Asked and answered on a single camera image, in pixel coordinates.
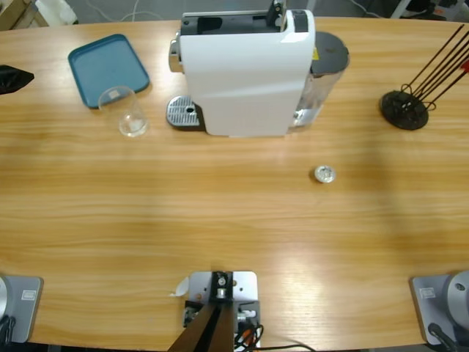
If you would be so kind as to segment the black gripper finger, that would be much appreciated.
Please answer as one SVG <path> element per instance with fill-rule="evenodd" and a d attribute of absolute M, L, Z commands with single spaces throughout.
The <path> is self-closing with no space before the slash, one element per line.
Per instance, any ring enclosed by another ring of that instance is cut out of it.
<path fill-rule="evenodd" d="M 17 92 L 33 80 L 34 76 L 2 76 L 0 94 L 6 95 Z"/>
<path fill-rule="evenodd" d="M 16 67 L 11 67 L 9 65 L 1 65 L 0 72 L 1 72 L 1 80 L 15 80 L 15 79 L 32 80 L 34 78 L 33 73 L 18 69 Z"/>

